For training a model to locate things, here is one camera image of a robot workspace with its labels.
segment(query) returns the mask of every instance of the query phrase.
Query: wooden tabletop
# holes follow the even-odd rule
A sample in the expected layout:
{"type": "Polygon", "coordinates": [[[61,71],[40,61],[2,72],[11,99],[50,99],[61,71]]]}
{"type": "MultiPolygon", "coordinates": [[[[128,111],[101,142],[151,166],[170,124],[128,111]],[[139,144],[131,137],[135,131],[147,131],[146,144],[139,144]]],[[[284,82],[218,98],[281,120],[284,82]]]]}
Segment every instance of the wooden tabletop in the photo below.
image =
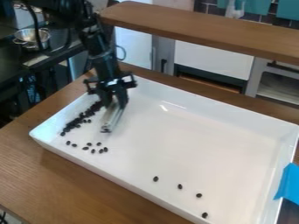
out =
{"type": "MultiPolygon", "coordinates": [[[[298,123],[297,109],[122,64],[149,80],[298,123]]],[[[190,223],[92,172],[44,150],[28,132],[81,96],[83,76],[0,129],[0,205],[32,224],[190,223]]],[[[286,203],[280,224],[299,221],[286,203]]]]}
{"type": "Polygon", "coordinates": [[[135,2],[106,8],[101,17],[110,25],[299,65],[298,30],[135,2]]]}

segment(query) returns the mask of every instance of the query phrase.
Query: white tray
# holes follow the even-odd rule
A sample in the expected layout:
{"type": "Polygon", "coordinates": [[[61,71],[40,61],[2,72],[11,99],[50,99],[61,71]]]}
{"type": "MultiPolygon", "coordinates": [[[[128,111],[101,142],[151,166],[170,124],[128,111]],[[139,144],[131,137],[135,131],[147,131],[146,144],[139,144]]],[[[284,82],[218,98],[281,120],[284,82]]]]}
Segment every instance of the white tray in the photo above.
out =
{"type": "Polygon", "coordinates": [[[100,133],[103,108],[92,123],[59,135],[98,100],[84,94],[30,135],[49,151],[190,221],[275,224],[282,200],[273,197],[282,169],[293,159],[298,126],[153,81],[137,81],[112,134],[100,133]],[[79,146],[66,146],[67,140],[79,146]],[[82,150],[88,142],[102,142],[109,152],[82,150]],[[197,193],[203,197],[197,199],[197,193]],[[206,219],[201,218],[204,212],[206,219]]]}

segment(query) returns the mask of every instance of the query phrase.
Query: white cabinet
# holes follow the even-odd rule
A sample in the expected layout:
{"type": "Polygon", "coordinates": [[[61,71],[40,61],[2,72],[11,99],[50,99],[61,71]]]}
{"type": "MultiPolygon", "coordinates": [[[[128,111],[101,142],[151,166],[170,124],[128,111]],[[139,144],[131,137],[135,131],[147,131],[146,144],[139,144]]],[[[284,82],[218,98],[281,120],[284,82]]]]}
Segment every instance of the white cabinet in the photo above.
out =
{"type": "Polygon", "coordinates": [[[175,63],[247,81],[254,57],[176,41],[175,63]]]}
{"type": "MultiPolygon", "coordinates": [[[[135,0],[135,2],[152,4],[152,0],[135,0]]],[[[151,35],[120,27],[115,28],[115,33],[116,44],[125,48],[127,53],[127,58],[123,62],[150,69],[151,35]]],[[[117,55],[119,58],[123,57],[123,52],[120,48],[117,49],[117,55]]]]}

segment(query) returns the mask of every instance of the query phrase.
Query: coffee bean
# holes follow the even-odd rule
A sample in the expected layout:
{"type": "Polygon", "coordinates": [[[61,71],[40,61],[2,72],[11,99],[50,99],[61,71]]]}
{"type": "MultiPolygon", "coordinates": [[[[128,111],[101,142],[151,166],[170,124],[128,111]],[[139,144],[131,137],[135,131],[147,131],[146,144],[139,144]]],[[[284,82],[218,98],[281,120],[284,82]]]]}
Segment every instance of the coffee bean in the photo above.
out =
{"type": "Polygon", "coordinates": [[[70,131],[69,128],[64,128],[64,129],[63,129],[63,132],[69,132],[69,131],[70,131]]]}
{"type": "Polygon", "coordinates": [[[202,213],[201,217],[203,217],[204,219],[206,219],[206,217],[208,217],[208,213],[202,213]]]}

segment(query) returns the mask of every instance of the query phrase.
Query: black robotic arm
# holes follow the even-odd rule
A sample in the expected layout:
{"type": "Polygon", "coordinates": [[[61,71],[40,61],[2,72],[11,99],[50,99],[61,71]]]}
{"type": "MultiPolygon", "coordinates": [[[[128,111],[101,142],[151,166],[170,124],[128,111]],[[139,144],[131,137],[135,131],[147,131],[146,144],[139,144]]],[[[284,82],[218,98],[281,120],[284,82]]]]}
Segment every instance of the black robotic arm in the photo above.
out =
{"type": "MultiPolygon", "coordinates": [[[[23,0],[22,2],[27,7],[32,5],[42,8],[68,27],[75,29],[97,73],[97,78],[84,81],[88,93],[97,94],[106,108],[115,96],[119,107],[124,109],[129,101],[127,89],[135,88],[136,81],[132,73],[123,72],[119,68],[115,45],[111,38],[114,27],[105,29],[100,15],[93,12],[93,6],[87,0],[23,0]],[[129,77],[130,80],[125,81],[124,77],[129,77]]],[[[41,46],[37,21],[36,19],[34,21],[38,45],[41,46]]]]}

